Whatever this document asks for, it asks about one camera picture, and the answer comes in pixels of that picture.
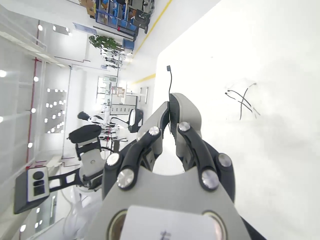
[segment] black finger link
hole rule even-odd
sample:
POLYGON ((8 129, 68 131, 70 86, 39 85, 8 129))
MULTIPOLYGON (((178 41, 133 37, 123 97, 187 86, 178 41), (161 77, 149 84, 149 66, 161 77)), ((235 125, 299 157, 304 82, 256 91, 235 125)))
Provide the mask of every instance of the black finger link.
POLYGON ((152 136, 149 134, 149 132, 145 133, 139 141, 132 144, 132 146, 129 148, 127 155, 125 156, 123 163, 120 168, 120 172, 124 169, 131 169, 134 172, 134 179, 133 182, 126 188, 121 188, 124 191, 128 191, 132 189, 138 178, 138 171, 141 164, 141 161, 143 160, 143 157, 145 157, 150 151, 151 151, 151 145, 161 136, 161 131, 155 136, 152 136))
POLYGON ((232 202, 235 202, 236 197, 236 182, 235 182, 235 173, 233 170, 233 165, 230 167, 224 167, 219 162, 219 152, 215 150, 211 145, 204 141, 207 148, 209 149, 210 155, 213 158, 213 162, 216 166, 217 174, 221 185, 224 187, 226 193, 229 195, 232 202))
POLYGON ((192 161, 194 161, 198 168, 198 177, 200 185, 206 191, 214 191, 215 189, 210 189, 206 187, 202 182, 202 172, 204 170, 211 169, 216 172, 214 161, 210 155, 209 149, 207 148, 205 142, 192 127, 190 127, 190 129, 187 131, 181 131, 179 127, 177 129, 179 134, 183 136, 184 140, 186 141, 186 144, 188 145, 192 153, 193 160, 190 160, 189 167, 192 167, 192 161))

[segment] cable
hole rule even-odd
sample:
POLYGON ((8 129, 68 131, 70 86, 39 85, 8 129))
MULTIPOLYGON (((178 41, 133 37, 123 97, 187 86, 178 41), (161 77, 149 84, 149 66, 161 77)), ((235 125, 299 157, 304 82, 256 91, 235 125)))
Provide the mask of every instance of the cable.
MULTIPOLYGON (((236 100, 235 98, 233 98, 233 97, 231 97, 231 96, 229 96, 226 92, 225 92, 225 95, 227 95, 228 97, 230 97, 231 99, 234 99, 234 100, 236 100)), ((249 109, 249 111, 250 112, 252 112, 252 110, 247 106, 247 105, 245 105, 244 103, 243 103, 243 105, 245 106, 245 107, 247 107, 248 109, 249 109)))
POLYGON ((240 106, 240 119, 239 119, 239 120, 241 120, 241 117, 242 117, 242 104, 243 104, 243 100, 245 99, 245 95, 246 95, 248 89, 249 89, 249 88, 247 88, 247 89, 245 90, 244 95, 243 95, 243 97, 242 97, 241 106, 240 106))
POLYGON ((228 91, 228 92, 234 92, 234 93, 236 93, 237 95, 239 95, 239 96, 242 98, 242 101, 245 100, 245 101, 249 104, 249 106, 251 107, 251 104, 244 98, 244 97, 245 97, 244 95, 242 96, 242 95, 238 94, 236 91, 231 90, 231 89, 229 89, 229 90, 227 90, 227 91, 228 91))
POLYGON ((170 76, 171 76, 171 79, 170 79, 170 86, 169 86, 169 123, 170 123, 170 90, 171 90, 171 84, 172 84, 172 73, 171 73, 171 67, 170 65, 167 66, 167 71, 170 72, 170 76))

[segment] red pipe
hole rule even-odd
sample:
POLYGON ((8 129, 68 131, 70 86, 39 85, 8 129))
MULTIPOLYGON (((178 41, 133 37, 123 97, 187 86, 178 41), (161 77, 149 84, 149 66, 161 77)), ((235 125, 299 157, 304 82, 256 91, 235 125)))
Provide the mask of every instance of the red pipe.
MULTIPOLYGON (((39 39, 39 28, 37 28, 37 39, 39 39)), ((37 62, 40 61, 38 60, 36 57, 34 58, 34 69, 33 69, 33 78, 36 76, 36 69, 37 69, 37 62)), ((35 81, 32 78, 32 94, 31 94, 31 108, 30 111, 32 109, 33 106, 33 101, 34 101, 34 97, 35 97, 35 81)), ((30 143, 30 139, 31 139, 31 121, 32 121, 32 113, 30 112, 30 117, 29 117, 29 132, 28 132, 28 144, 30 143)), ((25 163, 29 162, 29 148, 27 147, 26 149, 26 159, 25 159, 25 163)))

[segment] black cable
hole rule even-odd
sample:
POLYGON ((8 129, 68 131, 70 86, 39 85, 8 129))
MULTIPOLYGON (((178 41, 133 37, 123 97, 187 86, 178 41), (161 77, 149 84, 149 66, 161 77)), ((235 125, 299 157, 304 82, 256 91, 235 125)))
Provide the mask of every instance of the black cable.
MULTIPOLYGON (((229 96, 226 92, 225 92, 225 95, 227 95, 228 97, 230 97, 231 99, 234 99, 234 100, 236 100, 235 98, 233 98, 233 97, 231 97, 231 96, 229 96)), ((247 106, 247 105, 245 105, 244 103, 243 103, 243 105, 245 106, 245 107, 247 107, 248 109, 249 109, 249 111, 250 112, 252 112, 252 110, 247 106)))
POLYGON ((172 73, 171 73, 171 67, 170 65, 167 66, 167 71, 170 72, 171 80, 170 80, 170 86, 169 86, 169 123, 170 123, 170 90, 171 90, 171 84, 172 84, 172 73))
POLYGON ((231 89, 229 89, 228 92, 234 92, 234 93, 236 93, 237 95, 239 95, 239 96, 242 98, 242 101, 245 100, 245 101, 249 104, 249 106, 251 107, 251 104, 244 98, 245 96, 242 96, 242 95, 238 94, 236 91, 231 90, 231 89))
POLYGON ((111 148, 108 148, 108 147, 105 147, 105 146, 102 146, 101 149, 109 150, 109 151, 111 151, 112 153, 114 153, 114 151, 113 151, 111 148))
POLYGON ((242 104, 243 104, 243 100, 245 99, 245 95, 246 95, 248 89, 249 89, 249 88, 247 88, 247 89, 245 90, 244 95, 243 95, 243 97, 242 97, 241 106, 240 106, 240 119, 239 119, 239 120, 241 120, 241 117, 242 117, 242 104))

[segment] metal screw cap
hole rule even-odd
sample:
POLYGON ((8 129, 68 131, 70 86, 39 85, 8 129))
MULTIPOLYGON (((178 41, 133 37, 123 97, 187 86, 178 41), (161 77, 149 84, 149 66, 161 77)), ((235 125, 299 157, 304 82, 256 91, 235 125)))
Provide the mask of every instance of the metal screw cap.
POLYGON ((120 158, 120 155, 118 153, 112 153, 106 159, 106 163, 108 166, 113 166, 118 162, 119 158, 120 158))
POLYGON ((226 154, 219 154, 218 159, 223 167, 230 167, 232 164, 231 158, 226 154))
POLYGON ((203 184, 211 190, 214 190, 219 186, 218 175, 211 169, 204 170, 202 172, 201 179, 203 184))
POLYGON ((117 184, 119 188, 128 187, 134 180, 135 173, 131 169, 122 170, 117 178, 117 184))
POLYGON ((190 125, 188 122, 183 121, 183 122, 179 123, 179 129, 183 132, 188 131, 190 129, 190 125))
POLYGON ((152 136, 158 135, 160 132, 160 129, 156 126, 153 126, 149 129, 149 134, 152 136))

